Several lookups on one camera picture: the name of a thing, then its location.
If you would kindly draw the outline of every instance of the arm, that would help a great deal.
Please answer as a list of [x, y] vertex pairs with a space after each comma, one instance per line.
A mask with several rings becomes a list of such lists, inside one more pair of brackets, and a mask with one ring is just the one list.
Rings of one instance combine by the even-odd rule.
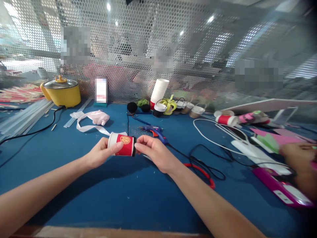
[[0, 237], [9, 237], [78, 177], [103, 164], [123, 144], [107, 148], [102, 138], [84, 157], [39, 176], [0, 196]]
[[175, 181], [215, 238], [265, 237], [238, 210], [185, 167], [158, 139], [141, 136], [135, 147]]
[[285, 157], [286, 164], [297, 172], [294, 181], [299, 190], [310, 200], [317, 201], [317, 171], [311, 165], [317, 150], [312, 146], [306, 143], [285, 144], [281, 146], [280, 153]]

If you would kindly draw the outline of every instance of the stack of paper cups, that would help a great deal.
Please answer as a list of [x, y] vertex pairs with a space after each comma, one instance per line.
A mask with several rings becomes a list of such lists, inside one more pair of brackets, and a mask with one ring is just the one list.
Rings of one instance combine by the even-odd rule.
[[167, 86], [169, 84], [169, 80], [167, 79], [157, 79], [152, 96], [150, 101], [151, 109], [154, 109], [154, 105], [162, 98], [164, 98], [164, 94], [166, 92]]

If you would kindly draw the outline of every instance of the cup logo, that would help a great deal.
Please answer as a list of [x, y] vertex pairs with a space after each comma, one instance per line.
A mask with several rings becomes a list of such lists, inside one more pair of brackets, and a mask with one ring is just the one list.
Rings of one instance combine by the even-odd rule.
[[131, 141], [130, 137], [127, 136], [122, 136], [120, 140], [123, 142], [123, 144], [129, 144]]

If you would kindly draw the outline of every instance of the hand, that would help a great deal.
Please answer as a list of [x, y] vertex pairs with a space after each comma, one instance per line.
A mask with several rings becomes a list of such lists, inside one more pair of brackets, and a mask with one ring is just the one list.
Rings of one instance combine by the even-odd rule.
[[150, 136], [140, 136], [134, 144], [138, 152], [149, 156], [158, 169], [169, 174], [175, 171], [182, 163], [159, 140]]
[[99, 167], [107, 160], [109, 156], [119, 152], [122, 149], [122, 142], [118, 142], [108, 148], [108, 140], [109, 139], [105, 137], [101, 138], [100, 141], [91, 149], [91, 151], [83, 157], [91, 169]]
[[279, 152], [285, 157], [285, 162], [295, 170], [307, 168], [310, 161], [315, 158], [317, 150], [314, 144], [292, 143], [282, 145]]

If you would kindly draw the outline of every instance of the ceiling light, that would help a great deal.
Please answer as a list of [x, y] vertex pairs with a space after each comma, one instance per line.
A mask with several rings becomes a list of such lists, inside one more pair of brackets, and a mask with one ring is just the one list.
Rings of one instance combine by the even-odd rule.
[[211, 16], [211, 17], [208, 19], [207, 23], [212, 22], [214, 19], [215, 19], [215, 17], [214, 17], [214, 16]]

